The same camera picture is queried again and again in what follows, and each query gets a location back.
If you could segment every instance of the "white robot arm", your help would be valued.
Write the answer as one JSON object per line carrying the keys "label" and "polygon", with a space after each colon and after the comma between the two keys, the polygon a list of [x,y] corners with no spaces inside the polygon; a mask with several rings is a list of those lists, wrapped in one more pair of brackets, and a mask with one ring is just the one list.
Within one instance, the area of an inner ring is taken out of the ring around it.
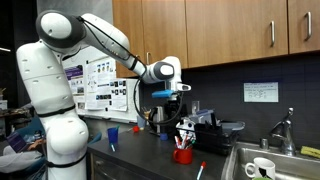
{"label": "white robot arm", "polygon": [[75,17],[45,11],[38,16],[36,29],[40,40],[21,46],[17,61],[46,131],[49,180],[86,179],[88,128],[76,113],[72,92],[57,59],[67,59],[82,48],[93,46],[135,72],[145,83],[165,81],[173,99],[177,92],[191,89],[181,83],[178,58],[169,56],[144,65],[128,51],[129,41],[121,31],[92,14]]}

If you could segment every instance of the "cabinet handle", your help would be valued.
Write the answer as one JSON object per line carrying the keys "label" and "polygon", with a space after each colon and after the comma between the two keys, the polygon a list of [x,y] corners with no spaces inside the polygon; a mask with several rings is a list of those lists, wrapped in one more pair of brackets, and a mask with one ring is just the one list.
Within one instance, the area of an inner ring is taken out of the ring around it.
{"label": "cabinet handle", "polygon": [[151,55],[150,52],[147,52],[147,65],[149,65],[149,56]]}
{"label": "cabinet handle", "polygon": [[100,167],[101,165],[103,165],[104,162],[103,161],[96,161],[96,170],[98,173],[104,175],[108,180],[116,180],[115,178],[111,177],[109,174],[107,174],[106,172],[104,172],[102,170],[102,168]]}
{"label": "cabinet handle", "polygon": [[305,41],[308,41],[308,39],[310,39],[312,35],[311,12],[307,12],[305,17],[307,17],[307,31],[308,31],[307,38],[305,39]]}
{"label": "cabinet handle", "polygon": [[271,47],[273,47],[274,46],[274,43],[275,43],[275,32],[274,32],[274,21],[271,21],[271,23],[270,23],[270,27],[271,27]]}

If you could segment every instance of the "blue cup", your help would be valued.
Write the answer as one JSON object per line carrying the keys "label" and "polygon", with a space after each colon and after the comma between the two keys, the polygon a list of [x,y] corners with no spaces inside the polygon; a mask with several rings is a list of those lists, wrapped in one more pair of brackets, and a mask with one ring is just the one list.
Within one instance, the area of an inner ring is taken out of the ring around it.
{"label": "blue cup", "polygon": [[118,128],[109,128],[107,130],[109,143],[117,143],[118,142]]}

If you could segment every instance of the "laptop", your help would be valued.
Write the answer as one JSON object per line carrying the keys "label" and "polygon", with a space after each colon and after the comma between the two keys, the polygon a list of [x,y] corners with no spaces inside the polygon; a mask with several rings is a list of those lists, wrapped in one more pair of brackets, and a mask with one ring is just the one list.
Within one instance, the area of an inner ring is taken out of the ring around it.
{"label": "laptop", "polygon": [[16,131],[7,136],[7,141],[16,153],[27,151],[30,146],[30,144],[28,144]]}

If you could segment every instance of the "person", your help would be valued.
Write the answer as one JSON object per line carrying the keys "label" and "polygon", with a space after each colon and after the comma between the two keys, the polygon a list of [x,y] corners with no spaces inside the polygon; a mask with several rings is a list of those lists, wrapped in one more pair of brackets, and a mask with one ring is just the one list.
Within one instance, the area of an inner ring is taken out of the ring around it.
{"label": "person", "polygon": [[27,151],[16,153],[10,145],[3,149],[3,156],[0,157],[0,172],[12,173],[23,170],[42,157],[42,144],[46,141],[38,139],[31,144]]}

